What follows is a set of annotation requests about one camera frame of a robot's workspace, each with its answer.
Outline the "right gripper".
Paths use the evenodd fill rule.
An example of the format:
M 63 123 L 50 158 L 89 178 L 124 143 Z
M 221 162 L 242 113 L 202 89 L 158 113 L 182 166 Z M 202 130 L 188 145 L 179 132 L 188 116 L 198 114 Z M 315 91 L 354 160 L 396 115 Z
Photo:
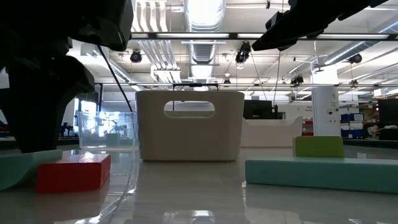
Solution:
M 371 5 L 370 0 L 297 0 L 290 9 L 277 12 L 265 24 L 266 32 L 253 44 L 254 51 L 283 51 L 299 38 L 316 38 L 335 20 L 345 20 Z

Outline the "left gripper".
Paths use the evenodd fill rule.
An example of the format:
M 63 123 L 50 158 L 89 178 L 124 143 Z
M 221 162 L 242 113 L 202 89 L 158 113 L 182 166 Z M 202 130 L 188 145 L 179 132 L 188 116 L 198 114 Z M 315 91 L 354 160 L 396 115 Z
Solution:
M 68 39 L 124 51 L 134 18 L 128 0 L 2 0 L 1 66 L 17 58 L 64 55 Z M 23 153 L 57 147 L 67 104 L 95 90 L 91 72 L 63 56 L 38 67 L 6 68 L 9 88 L 1 90 L 1 111 Z

